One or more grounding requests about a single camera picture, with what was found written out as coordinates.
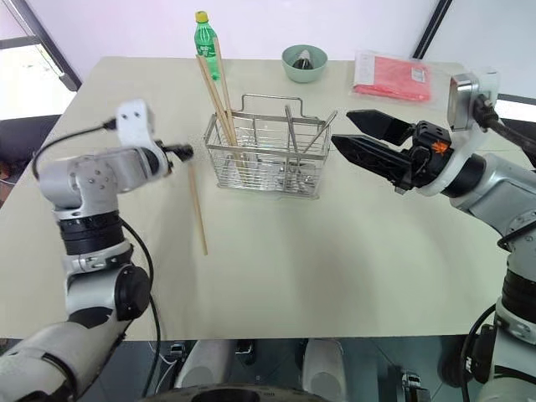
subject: white tabletop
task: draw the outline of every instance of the white tabletop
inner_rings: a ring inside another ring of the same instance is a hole
[[[377,108],[406,121],[446,126],[444,111],[350,95],[353,63],[331,62],[312,84],[289,81],[278,61],[226,61],[234,107],[246,92],[300,96],[308,115],[339,117],[333,133],[358,133],[348,110]],[[459,66],[445,64],[458,72]],[[213,112],[191,59],[103,59],[54,128],[63,135],[104,121],[141,97],[156,137],[193,144],[209,255],[203,256],[187,169],[120,196],[120,212],[147,242],[154,296],[167,339],[436,335],[466,332],[500,295],[506,253],[485,224],[448,198],[400,196],[332,147],[318,200],[221,189],[202,136]],[[97,133],[44,156],[118,144]],[[485,150],[528,162],[491,134]],[[0,337],[22,338],[62,321],[64,253],[51,205],[27,171],[0,209]],[[136,248],[135,261],[145,262]],[[127,339],[155,337],[146,312]]]

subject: wooden chopstick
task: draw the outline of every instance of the wooden chopstick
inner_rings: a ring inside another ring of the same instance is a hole
[[[216,57],[218,59],[219,78],[221,79],[221,86],[222,86],[222,89],[224,90],[224,101],[225,101],[225,108],[227,112],[227,119],[229,120],[229,128],[231,130],[231,135],[234,138],[234,142],[237,142],[235,122],[233,121],[233,111],[231,109],[231,100],[229,98],[229,90],[227,89],[227,79],[225,78],[224,61],[222,60],[222,57],[221,57],[221,50],[219,47],[218,38],[214,38],[214,49],[216,51]]]
[[[227,139],[227,143],[231,145],[232,147],[237,147],[238,142],[236,141],[236,136],[234,135],[235,132],[231,130],[229,125],[229,118],[225,114],[224,107],[221,103],[221,99],[219,98],[218,90],[216,89],[216,85],[214,84],[214,81],[212,80],[212,77],[209,73],[209,65],[207,64],[207,60],[204,58],[204,56],[199,56],[196,54],[195,56],[198,60],[199,67],[201,68],[201,73],[204,79],[204,83],[207,85],[207,89],[209,90],[210,99],[212,99],[212,103],[214,105],[214,109],[216,109],[216,116],[219,119],[219,123],[222,126],[222,129],[224,130],[225,138]],[[240,175],[240,179],[244,182],[247,177],[244,173],[244,162],[240,158],[240,154],[237,152],[233,152],[234,160],[236,163],[236,168],[238,169],[238,173]]]
[[[188,162],[188,179],[190,182],[190,194],[192,195],[193,210],[195,211],[195,218],[198,221],[199,233],[201,235],[203,254],[208,255],[209,249],[207,247],[207,239],[204,235],[203,216],[201,215],[201,207],[199,206],[198,188],[195,183],[195,170],[193,169],[192,161]]]
[[[236,147],[236,138],[234,138],[234,136],[231,134],[231,129],[229,127],[229,119],[224,112],[224,107],[219,98],[216,85],[214,84],[212,77],[210,77],[209,65],[207,64],[207,60],[204,58],[204,56],[199,56],[198,54],[196,54],[195,57],[199,62],[199,67],[201,68],[204,83],[207,85],[207,89],[209,90],[210,98],[212,99],[212,103],[214,104],[214,109],[216,109],[216,116],[218,117],[219,123],[224,130],[227,142],[229,143],[229,145]]]

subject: green plastic bottle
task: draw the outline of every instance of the green plastic bottle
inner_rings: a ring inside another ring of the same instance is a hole
[[[209,16],[205,11],[197,11],[195,13],[195,21],[198,23],[198,27],[195,29],[195,35],[193,36],[195,47],[198,50],[198,54],[207,59],[212,79],[214,81],[219,80],[218,58],[214,49],[216,33],[210,27]]]

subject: pink package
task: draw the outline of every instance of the pink package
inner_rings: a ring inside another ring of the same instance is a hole
[[[408,101],[430,100],[430,71],[416,61],[359,54],[354,80],[353,90],[361,94]]]

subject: floor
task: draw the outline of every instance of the floor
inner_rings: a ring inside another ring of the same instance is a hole
[[[456,337],[342,339],[349,400],[395,402],[394,381],[390,376],[394,366],[417,373],[434,402],[461,400],[460,390],[443,384],[437,374],[442,350],[455,341]],[[256,362],[246,366],[235,358],[229,381],[300,388],[301,371],[295,361],[297,343],[294,339],[258,341]],[[164,344],[162,354],[167,353],[171,344]],[[147,342],[123,343],[102,375],[80,400],[139,400],[151,360],[152,350]],[[162,364],[160,372],[165,372],[166,368],[167,365]],[[481,385],[475,381],[469,383],[472,400],[476,400],[480,388]]]

